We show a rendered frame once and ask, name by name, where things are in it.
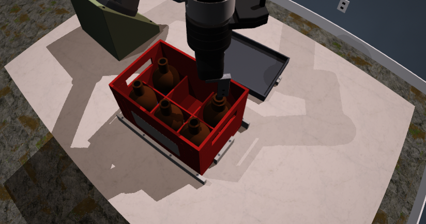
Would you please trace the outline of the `brown bottle with red label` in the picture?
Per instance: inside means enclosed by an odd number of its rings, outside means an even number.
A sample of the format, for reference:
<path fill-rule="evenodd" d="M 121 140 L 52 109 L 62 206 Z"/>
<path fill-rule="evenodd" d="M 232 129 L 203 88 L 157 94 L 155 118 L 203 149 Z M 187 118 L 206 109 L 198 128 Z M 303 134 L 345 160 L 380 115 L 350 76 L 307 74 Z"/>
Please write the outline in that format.
<path fill-rule="evenodd" d="M 203 109 L 203 121 L 215 128 L 231 107 L 226 97 L 218 97 L 216 93 Z"/>

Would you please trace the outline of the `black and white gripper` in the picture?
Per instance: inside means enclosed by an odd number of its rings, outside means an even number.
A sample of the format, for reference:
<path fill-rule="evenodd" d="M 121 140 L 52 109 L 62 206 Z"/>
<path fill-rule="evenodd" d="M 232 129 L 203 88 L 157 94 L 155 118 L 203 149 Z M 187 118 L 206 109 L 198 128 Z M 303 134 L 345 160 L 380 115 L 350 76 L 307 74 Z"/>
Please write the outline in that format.
<path fill-rule="evenodd" d="M 180 1 L 185 2 L 187 43 L 195 52 L 198 78 L 205 83 L 218 82 L 217 96 L 228 96 L 231 75 L 223 74 L 223 57 L 231 44 L 231 29 L 267 24 L 266 0 L 225 0 L 215 4 Z"/>

